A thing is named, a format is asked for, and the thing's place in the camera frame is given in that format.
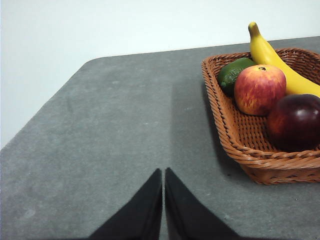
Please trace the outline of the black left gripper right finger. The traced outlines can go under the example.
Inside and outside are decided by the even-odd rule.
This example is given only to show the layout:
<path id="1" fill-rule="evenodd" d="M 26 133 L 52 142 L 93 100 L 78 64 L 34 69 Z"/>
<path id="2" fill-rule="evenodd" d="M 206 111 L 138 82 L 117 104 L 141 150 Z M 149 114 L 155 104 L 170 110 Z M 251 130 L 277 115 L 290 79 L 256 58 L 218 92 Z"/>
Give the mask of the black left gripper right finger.
<path id="1" fill-rule="evenodd" d="M 205 207 L 169 167 L 165 170 L 164 190 L 170 240 L 239 240 L 241 238 Z"/>

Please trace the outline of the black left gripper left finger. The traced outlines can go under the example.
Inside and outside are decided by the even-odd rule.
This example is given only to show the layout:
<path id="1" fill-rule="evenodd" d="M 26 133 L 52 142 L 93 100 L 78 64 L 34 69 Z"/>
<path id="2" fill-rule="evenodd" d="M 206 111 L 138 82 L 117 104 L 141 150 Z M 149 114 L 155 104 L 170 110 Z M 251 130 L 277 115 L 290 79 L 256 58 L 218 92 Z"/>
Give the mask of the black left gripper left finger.
<path id="1" fill-rule="evenodd" d="M 93 232 L 89 239 L 158 240 L 162 211 L 162 171 L 157 168 L 128 203 Z"/>

